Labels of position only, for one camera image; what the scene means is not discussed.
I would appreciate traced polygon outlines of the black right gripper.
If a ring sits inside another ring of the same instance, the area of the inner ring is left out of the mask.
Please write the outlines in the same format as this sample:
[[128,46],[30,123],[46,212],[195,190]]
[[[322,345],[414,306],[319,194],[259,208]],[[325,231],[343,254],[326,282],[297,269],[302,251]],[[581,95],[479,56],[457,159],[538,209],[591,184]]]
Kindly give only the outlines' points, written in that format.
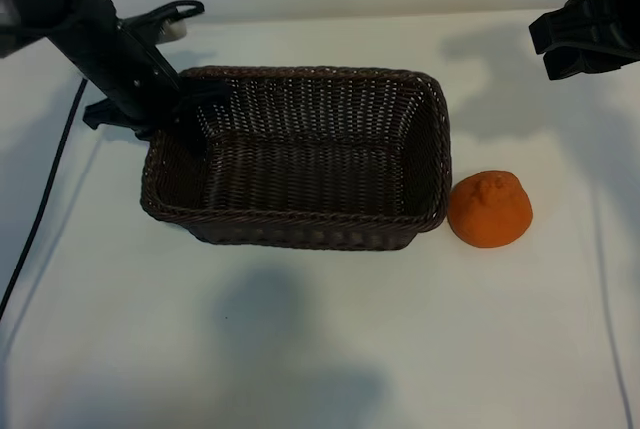
[[620,56],[639,53],[639,0],[568,0],[529,31],[550,80],[616,71],[639,61]]

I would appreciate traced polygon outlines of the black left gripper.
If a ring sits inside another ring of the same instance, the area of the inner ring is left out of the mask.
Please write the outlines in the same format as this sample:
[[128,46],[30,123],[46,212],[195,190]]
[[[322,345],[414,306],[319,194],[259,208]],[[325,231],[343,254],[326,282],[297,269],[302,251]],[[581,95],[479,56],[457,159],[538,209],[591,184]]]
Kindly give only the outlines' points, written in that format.
[[228,109],[231,90],[220,80],[183,77],[157,48],[164,23],[202,14],[197,0],[177,0],[121,19],[111,0],[71,0],[71,13],[51,42],[99,88],[105,100],[87,107],[91,128],[128,128],[140,141],[162,130],[178,135],[192,155],[205,152],[199,121]]

